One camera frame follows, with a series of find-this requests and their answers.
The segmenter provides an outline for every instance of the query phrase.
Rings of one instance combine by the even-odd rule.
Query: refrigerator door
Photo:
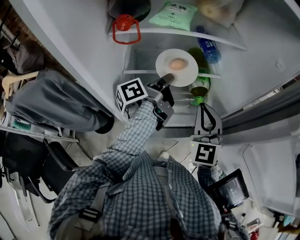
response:
[[[223,119],[219,164],[243,172],[250,198],[264,208],[300,217],[297,160],[300,154],[300,82]]]

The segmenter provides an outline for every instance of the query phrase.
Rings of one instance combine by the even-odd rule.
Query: clothes hanger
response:
[[[19,81],[22,81],[22,80],[26,80],[26,79],[29,79],[29,78],[33,78],[33,77],[36,77],[37,75],[38,75],[38,71],[33,72],[33,73],[24,74],[24,75],[19,75],[19,76],[16,76],[16,75],[7,75],[7,76],[5,76],[2,80],[2,87],[5,91],[5,99],[8,100],[8,98],[9,98],[9,86],[10,86],[10,84],[15,83],[15,82],[19,82]]]

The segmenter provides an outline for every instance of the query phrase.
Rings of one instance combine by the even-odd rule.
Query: refrigerator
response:
[[[164,4],[151,1],[140,22],[142,39],[133,45],[113,41],[106,0],[10,0],[33,34],[62,66],[118,119],[117,85],[139,77],[158,79],[157,56],[164,50],[198,47],[197,38],[214,40],[222,59],[210,65],[207,104],[223,121],[219,163],[226,173],[240,168],[257,208],[300,217],[297,155],[300,153],[300,83],[246,110],[245,106],[300,74],[300,7],[295,0],[245,0],[229,28],[195,13],[191,31],[150,24]],[[177,2],[196,5],[195,0]],[[194,32],[197,25],[208,34]],[[117,31],[120,41],[136,29]],[[196,108],[187,87],[171,87],[174,115],[160,137],[189,137]]]

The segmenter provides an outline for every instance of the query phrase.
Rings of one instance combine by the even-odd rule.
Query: green bottle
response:
[[[196,60],[198,65],[198,72],[208,74],[208,63],[204,58],[202,50],[200,48],[193,47],[188,50],[188,53],[191,54]],[[192,105],[198,106],[200,103],[204,102],[204,97],[207,95],[207,92],[210,89],[210,78],[198,76],[196,80],[191,85],[189,85],[188,89],[194,96]]]

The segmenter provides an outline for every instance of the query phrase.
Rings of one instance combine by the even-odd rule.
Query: chair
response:
[[[40,192],[40,178],[50,191],[58,195],[75,171],[82,168],[78,167],[59,142],[48,143],[46,139],[39,142],[15,133],[7,134],[2,163],[6,168],[7,179],[14,172],[19,174],[25,196],[28,190],[40,196],[45,203],[52,203],[55,199],[47,199]]]

